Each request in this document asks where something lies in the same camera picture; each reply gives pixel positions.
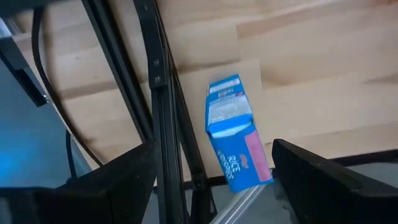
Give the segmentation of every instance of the wooden surface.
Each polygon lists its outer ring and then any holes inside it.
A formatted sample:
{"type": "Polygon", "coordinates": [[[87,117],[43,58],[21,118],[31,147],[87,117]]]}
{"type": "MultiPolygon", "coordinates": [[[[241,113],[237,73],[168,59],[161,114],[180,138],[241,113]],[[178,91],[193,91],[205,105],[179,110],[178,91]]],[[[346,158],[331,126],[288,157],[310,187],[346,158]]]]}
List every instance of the wooden surface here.
{"type": "MultiPolygon", "coordinates": [[[[147,59],[130,0],[110,0],[147,101],[147,59]]],[[[271,167],[283,138],[334,158],[398,147],[398,3],[388,0],[159,0],[209,177],[207,84],[239,73],[271,167]]],[[[18,20],[28,31],[32,13],[18,20]]],[[[14,38],[37,74],[29,32],[14,38]]],[[[45,65],[104,162],[141,143],[80,1],[49,7],[45,65]]],[[[190,180],[185,160],[184,178],[190,180]]]]}

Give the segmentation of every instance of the blue cereal box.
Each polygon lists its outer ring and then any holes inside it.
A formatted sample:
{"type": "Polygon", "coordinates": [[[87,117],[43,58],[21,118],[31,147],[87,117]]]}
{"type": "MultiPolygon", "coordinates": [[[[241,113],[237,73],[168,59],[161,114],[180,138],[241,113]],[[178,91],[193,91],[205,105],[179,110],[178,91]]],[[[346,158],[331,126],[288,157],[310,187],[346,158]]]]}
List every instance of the blue cereal box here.
{"type": "Polygon", "coordinates": [[[273,182],[239,75],[209,85],[205,127],[231,191],[273,182]]]}

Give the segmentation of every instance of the pink label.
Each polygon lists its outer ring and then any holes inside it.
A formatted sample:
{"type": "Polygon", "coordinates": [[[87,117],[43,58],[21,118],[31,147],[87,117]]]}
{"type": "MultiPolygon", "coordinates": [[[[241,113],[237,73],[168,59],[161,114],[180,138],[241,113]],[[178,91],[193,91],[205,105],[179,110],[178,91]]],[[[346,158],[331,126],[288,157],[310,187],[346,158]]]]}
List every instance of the pink label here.
{"type": "Polygon", "coordinates": [[[251,159],[253,160],[260,181],[270,180],[271,172],[257,131],[253,131],[245,136],[244,140],[248,146],[251,159]]]}

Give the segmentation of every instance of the wooden table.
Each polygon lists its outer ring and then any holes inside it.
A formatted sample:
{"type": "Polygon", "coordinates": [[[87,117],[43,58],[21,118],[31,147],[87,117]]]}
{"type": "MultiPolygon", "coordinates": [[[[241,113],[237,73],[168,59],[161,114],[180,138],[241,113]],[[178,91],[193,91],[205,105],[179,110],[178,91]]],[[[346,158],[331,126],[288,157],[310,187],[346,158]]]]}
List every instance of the wooden table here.
{"type": "MultiPolygon", "coordinates": [[[[205,134],[207,84],[235,73],[247,90],[271,167],[275,138],[326,158],[398,147],[395,1],[158,2],[208,177],[223,174],[205,134]]],[[[150,105],[134,5],[110,3],[150,105]]],[[[32,12],[17,20],[28,33],[14,40],[37,75],[32,12]]],[[[47,73],[91,150],[110,161],[140,145],[82,3],[51,4],[43,30],[47,73]]],[[[185,159],[183,169],[190,180],[185,159]]]]}

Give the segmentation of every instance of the black cable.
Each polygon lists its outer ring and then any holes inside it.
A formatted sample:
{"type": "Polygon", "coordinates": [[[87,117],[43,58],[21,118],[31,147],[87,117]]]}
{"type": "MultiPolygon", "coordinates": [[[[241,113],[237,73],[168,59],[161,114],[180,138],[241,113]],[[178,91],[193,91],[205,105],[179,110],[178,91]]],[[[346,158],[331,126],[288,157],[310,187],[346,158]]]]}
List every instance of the black cable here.
{"type": "Polygon", "coordinates": [[[70,133],[68,130],[65,130],[65,133],[66,133],[65,145],[67,146],[67,156],[68,156],[68,163],[69,163],[69,169],[70,169],[70,178],[72,180],[74,180],[74,179],[77,179],[77,173],[76,173],[75,162],[73,161],[70,133]]]}
{"type": "Polygon", "coordinates": [[[34,10],[33,14],[33,25],[32,25],[32,53],[35,65],[37,67],[37,71],[43,81],[47,92],[49,93],[49,97],[52,99],[56,109],[60,113],[61,118],[64,120],[67,127],[69,127],[70,132],[74,135],[76,141],[82,146],[82,148],[87,152],[87,154],[99,165],[103,166],[103,163],[90,151],[87,145],[84,143],[78,131],[73,126],[71,120],[69,119],[65,108],[62,105],[60,98],[57,93],[52,88],[51,83],[49,82],[42,65],[42,61],[40,59],[40,50],[39,50],[39,31],[40,31],[40,23],[43,16],[44,7],[38,7],[34,10]]]}

